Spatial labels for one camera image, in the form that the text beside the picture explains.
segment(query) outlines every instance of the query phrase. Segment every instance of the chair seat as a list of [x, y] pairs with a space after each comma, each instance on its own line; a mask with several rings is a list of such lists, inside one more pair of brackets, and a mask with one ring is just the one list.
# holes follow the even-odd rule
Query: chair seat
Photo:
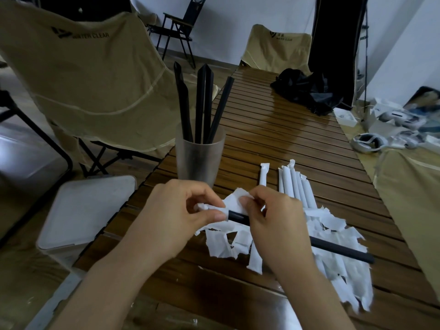
[[176, 31], [176, 30], [171, 30], [166, 27], [161, 27], [161, 26], [157, 26], [157, 25], [149, 25], [148, 27], [150, 28], [151, 33], [157, 33], [158, 35], [170, 36], [172, 38], [178, 38], [178, 39], [192, 41], [192, 38], [185, 37], [183, 33]]

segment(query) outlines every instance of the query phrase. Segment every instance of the person's right hand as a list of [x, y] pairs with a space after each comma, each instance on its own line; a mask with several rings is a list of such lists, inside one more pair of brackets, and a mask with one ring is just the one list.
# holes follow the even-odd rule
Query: person's right hand
[[256, 249], [272, 271], [316, 267], [301, 201], [262, 185], [249, 193], [255, 200], [239, 200], [249, 214]]

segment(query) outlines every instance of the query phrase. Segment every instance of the slatted table top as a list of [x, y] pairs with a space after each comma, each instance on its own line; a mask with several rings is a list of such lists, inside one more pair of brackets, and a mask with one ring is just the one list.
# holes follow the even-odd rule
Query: slatted table top
[[[371, 312], [346, 310], [358, 329], [440, 329], [440, 304], [357, 155], [332, 116], [316, 116], [275, 94], [276, 74], [238, 68], [221, 124], [227, 137], [214, 190], [225, 198], [258, 184], [261, 162], [270, 163], [267, 186], [277, 189], [277, 168], [296, 160], [318, 206], [344, 218], [365, 237], [371, 266]], [[219, 99], [214, 100], [213, 109]], [[115, 215], [75, 266], [88, 270], [124, 236], [157, 183], [177, 178], [174, 149]], [[236, 329], [291, 329], [294, 313], [270, 269], [263, 275], [237, 260], [210, 257], [204, 233], [165, 263], [141, 293]]]

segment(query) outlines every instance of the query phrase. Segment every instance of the frosted translucent cup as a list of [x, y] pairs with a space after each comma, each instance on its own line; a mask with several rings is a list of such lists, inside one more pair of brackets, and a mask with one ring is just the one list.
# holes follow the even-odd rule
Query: frosted translucent cup
[[[191, 122], [193, 139], [195, 139], [194, 121]], [[223, 153], [226, 132], [219, 125], [212, 144], [190, 143], [182, 137], [182, 126], [176, 127], [176, 160], [179, 179], [197, 180], [214, 185]]]

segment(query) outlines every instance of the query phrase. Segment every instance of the black plastic bag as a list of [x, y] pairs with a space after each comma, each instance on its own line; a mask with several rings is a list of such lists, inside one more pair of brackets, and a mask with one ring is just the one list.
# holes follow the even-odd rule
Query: black plastic bag
[[271, 87], [285, 99], [306, 106], [318, 116], [326, 116], [343, 100], [329, 90], [327, 78], [319, 72], [307, 77], [299, 69], [288, 68], [276, 77]]

